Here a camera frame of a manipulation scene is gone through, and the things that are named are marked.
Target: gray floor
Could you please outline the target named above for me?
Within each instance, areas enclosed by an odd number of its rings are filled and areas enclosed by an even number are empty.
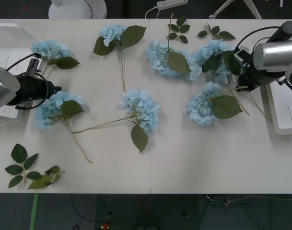
[[[33,204],[33,194],[0,194],[0,230],[27,230],[30,225],[31,209]],[[107,195],[73,195],[74,203],[78,211],[89,219],[95,219],[95,213],[105,218],[105,207],[98,203],[106,201]],[[220,196],[219,200],[225,198],[239,198],[238,195]],[[204,199],[199,202],[199,209],[203,207]],[[168,212],[172,208],[173,201],[169,200],[166,205]],[[178,208],[179,198],[175,198],[175,211],[179,216],[180,210],[185,210],[190,204],[184,204]],[[129,207],[115,207],[126,212]],[[187,218],[184,220],[198,220],[198,217],[192,211],[187,212]],[[133,222],[135,219],[127,219],[127,222]],[[79,222],[80,230],[99,230],[98,224],[81,220],[74,212],[70,195],[45,194],[39,195],[37,212],[35,218],[35,230],[72,230]],[[123,223],[119,228],[111,230],[135,230],[126,228]],[[196,228],[163,228],[162,230],[198,230]],[[234,206],[228,207],[210,207],[208,206],[201,230],[292,230],[292,201],[271,200],[250,198],[234,203]]]

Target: white table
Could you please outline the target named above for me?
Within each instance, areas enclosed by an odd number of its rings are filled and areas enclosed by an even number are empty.
[[[34,192],[26,186],[7,189],[11,175],[4,168],[14,163],[11,150],[16,143],[30,155],[39,152],[35,170],[44,172],[59,165],[66,170],[59,182],[41,193],[292,193],[292,136],[278,136],[271,124],[244,93],[239,99],[249,111],[236,117],[199,127],[185,114],[186,103],[207,82],[205,75],[195,83],[159,76],[150,68],[144,49],[153,39],[166,41],[168,20],[0,20],[21,25],[37,40],[56,39],[66,44],[81,63],[72,70],[53,70],[49,80],[64,91],[82,96],[89,109],[74,118],[73,129],[123,118],[117,110],[122,86],[116,51],[106,57],[94,54],[100,28],[106,23],[138,24],[147,27],[144,38],[126,50],[127,89],[147,89],[162,107],[158,130],[149,138],[143,154],[130,139],[127,122],[77,135],[93,164],[88,163],[61,123],[50,131],[34,128],[34,114],[25,113],[16,126],[0,123],[0,192]],[[237,40],[260,27],[281,25],[284,20],[188,20],[188,45],[171,41],[176,49],[194,51],[210,38],[197,39],[206,23],[232,33]],[[263,31],[243,45],[273,33]],[[260,90],[253,91],[263,108]]]

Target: blue hydrangea flower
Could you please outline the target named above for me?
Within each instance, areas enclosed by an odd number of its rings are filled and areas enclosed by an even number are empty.
[[[197,63],[197,60],[190,59],[188,53],[185,51],[174,50],[170,48],[171,51],[181,53],[186,59],[191,69],[191,73],[186,77],[190,81],[194,81],[197,76],[202,73],[201,66]],[[168,60],[168,45],[161,43],[160,41],[152,41],[149,47],[146,48],[146,57],[150,61],[150,66],[152,69],[158,70],[159,74],[166,75],[169,77],[175,77],[181,75],[180,73],[171,70],[167,65]]]
[[[61,105],[70,100],[75,100],[80,105],[85,105],[85,101],[80,96],[72,93],[59,91],[52,95],[50,99],[36,109],[35,126],[41,130],[49,130],[61,115]]]
[[[122,94],[118,107],[125,109],[128,115],[136,114],[136,119],[147,135],[158,126],[158,113],[161,107],[155,103],[147,90],[130,90]]]
[[[67,46],[55,40],[32,43],[31,51],[41,54],[43,60],[73,57]]]
[[[218,73],[218,76],[215,78],[216,83],[224,82],[225,84],[228,84],[227,77],[232,73],[227,69],[227,66],[223,61],[216,70],[216,73]]]
[[[220,85],[208,82],[204,85],[204,91],[199,92],[187,103],[187,114],[189,118],[199,125],[210,125],[212,120],[217,120],[211,109],[210,98],[218,97]]]
[[[99,36],[102,36],[104,38],[103,43],[105,46],[108,46],[112,40],[119,43],[122,34],[126,30],[126,28],[127,27],[118,24],[114,25],[107,24],[99,31]]]

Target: white device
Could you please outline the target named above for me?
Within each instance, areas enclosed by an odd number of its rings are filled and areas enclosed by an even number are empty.
[[[280,135],[292,134],[292,40],[259,44],[254,64],[258,70],[285,71],[285,78],[266,88],[275,131]]]
[[[156,7],[159,10],[166,10],[169,8],[185,5],[188,3],[188,0],[166,0],[166,1],[158,1],[156,3]]]
[[[104,0],[51,0],[49,19],[103,19],[107,16]]]

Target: leaf sprig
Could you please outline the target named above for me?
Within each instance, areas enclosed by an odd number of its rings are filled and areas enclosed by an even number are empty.
[[[174,14],[171,14],[171,17],[169,19],[169,24],[170,25],[171,25],[171,19],[173,18],[173,15]],[[179,23],[182,23],[183,24],[185,22],[185,20],[184,21],[183,20],[184,20],[184,18],[181,21],[179,21]],[[174,52],[170,48],[170,46],[169,46],[169,40],[170,40],[170,35],[171,35],[171,33],[170,33],[171,28],[172,27],[170,26],[169,27],[169,33],[168,33],[168,36],[167,36],[167,38],[168,38],[168,49],[167,49],[167,57],[168,58],[167,58],[167,65],[168,65],[168,67],[170,69],[172,69],[172,70],[174,70],[176,72],[182,73],[184,75],[190,74],[191,70],[190,70],[190,68],[189,68],[189,66],[187,64],[187,60],[186,60],[185,56],[182,55],[182,54],[180,54],[180,53]]]
[[[120,41],[110,41],[108,46],[105,46],[103,41],[104,38],[98,37],[96,44],[93,49],[93,53],[100,56],[105,56],[111,53],[115,47],[120,51],[120,65],[121,65],[121,81],[123,92],[126,91],[125,86],[125,63],[123,60],[122,50],[137,44],[143,37],[146,31],[146,27],[132,25],[129,26],[122,34]]]
[[[21,166],[14,164],[5,168],[5,171],[8,172],[9,174],[16,175],[9,182],[9,185],[8,185],[9,188],[12,188],[16,186],[17,184],[19,184],[22,179],[24,179],[24,183],[26,183],[26,179],[33,180],[33,182],[30,184],[30,186],[27,189],[44,188],[59,180],[60,170],[58,166],[53,166],[51,169],[46,171],[46,174],[48,175],[50,173],[55,174],[54,179],[52,176],[47,177],[46,175],[41,175],[39,172],[36,172],[36,171],[32,171],[26,174],[26,170],[28,170],[29,168],[33,166],[37,158],[38,158],[38,153],[31,156],[30,158],[27,158],[26,149],[19,144],[15,145],[15,147],[12,150],[12,159],[16,161],[17,163],[20,163]]]
[[[223,40],[234,40],[235,37],[227,32],[227,31],[221,31],[220,32],[220,27],[219,26],[215,26],[211,29],[210,25],[208,24],[208,28],[209,28],[209,33],[205,30],[199,32],[198,37],[205,37],[207,35],[211,35],[212,37],[215,37],[217,39],[223,39]]]
[[[190,29],[190,25],[188,25],[188,24],[183,25],[186,20],[187,20],[186,17],[183,16],[183,17],[180,17],[176,21],[176,25],[171,24],[171,22],[170,22],[167,26],[170,27],[170,29],[172,29],[173,31],[175,31],[175,33],[169,33],[167,38],[170,40],[174,40],[174,39],[179,40],[179,38],[180,38],[180,40],[183,43],[187,44],[188,40],[187,40],[186,36],[180,35],[180,33],[184,34],[187,31],[189,31],[189,29]]]

